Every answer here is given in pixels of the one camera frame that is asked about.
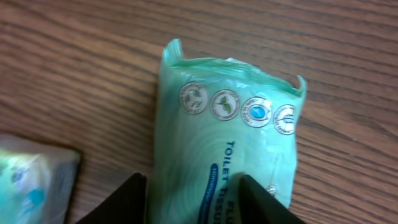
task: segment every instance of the toilet tissue package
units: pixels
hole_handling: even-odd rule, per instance
[[[79,155],[0,135],[0,223],[64,223]]]
[[[285,207],[292,195],[300,88],[229,58],[184,59],[165,48],[147,223],[241,223],[238,179],[251,175]]]

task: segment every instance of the brown wooden background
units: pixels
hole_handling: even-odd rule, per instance
[[[307,79],[291,211],[398,223],[398,1],[0,0],[0,131],[84,154],[70,223],[149,174],[174,37],[188,57]]]

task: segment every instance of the plastic wrapper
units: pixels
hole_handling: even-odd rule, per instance
[[[241,223],[243,174],[288,207],[307,91],[298,79],[296,89],[233,58],[187,60],[171,41],[160,69],[147,222]]]
[[[79,155],[0,135],[0,223],[61,224]]]

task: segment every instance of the wood grain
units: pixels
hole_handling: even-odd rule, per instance
[[[0,1],[0,131],[84,154],[74,223],[149,174],[160,54],[308,81],[291,211],[398,223],[398,1]]]

